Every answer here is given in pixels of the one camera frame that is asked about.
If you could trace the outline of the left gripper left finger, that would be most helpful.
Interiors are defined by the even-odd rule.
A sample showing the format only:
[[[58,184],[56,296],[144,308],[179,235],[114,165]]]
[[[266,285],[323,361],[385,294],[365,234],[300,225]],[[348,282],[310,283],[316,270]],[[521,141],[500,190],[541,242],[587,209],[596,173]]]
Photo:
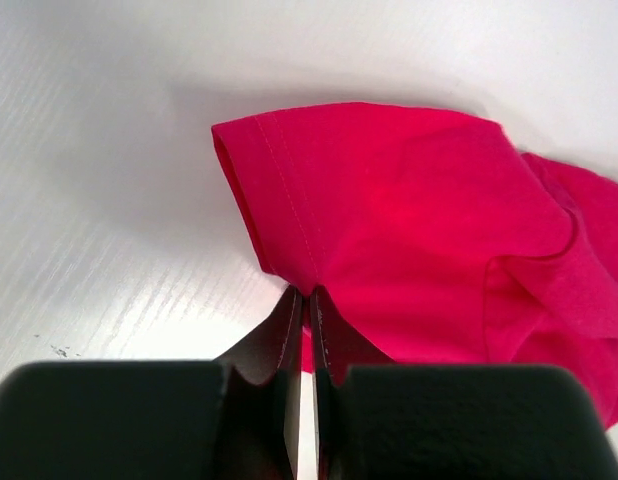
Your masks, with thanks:
[[[0,383],[0,479],[293,479],[303,298],[213,360],[22,365]]]

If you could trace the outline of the red t-shirt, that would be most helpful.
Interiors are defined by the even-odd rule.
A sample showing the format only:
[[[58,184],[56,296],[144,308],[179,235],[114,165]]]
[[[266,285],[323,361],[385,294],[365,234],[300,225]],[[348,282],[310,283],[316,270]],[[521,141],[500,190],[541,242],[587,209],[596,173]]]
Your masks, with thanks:
[[[618,422],[618,183],[469,114],[369,103],[214,125],[263,271],[407,363],[571,371]]]

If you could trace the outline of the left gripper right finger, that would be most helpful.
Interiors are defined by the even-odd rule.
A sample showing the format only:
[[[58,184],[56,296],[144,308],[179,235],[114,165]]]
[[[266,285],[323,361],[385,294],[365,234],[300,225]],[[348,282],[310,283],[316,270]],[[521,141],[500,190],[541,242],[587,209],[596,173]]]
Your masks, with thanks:
[[[546,365],[399,364],[309,298],[322,479],[618,479],[595,408]]]

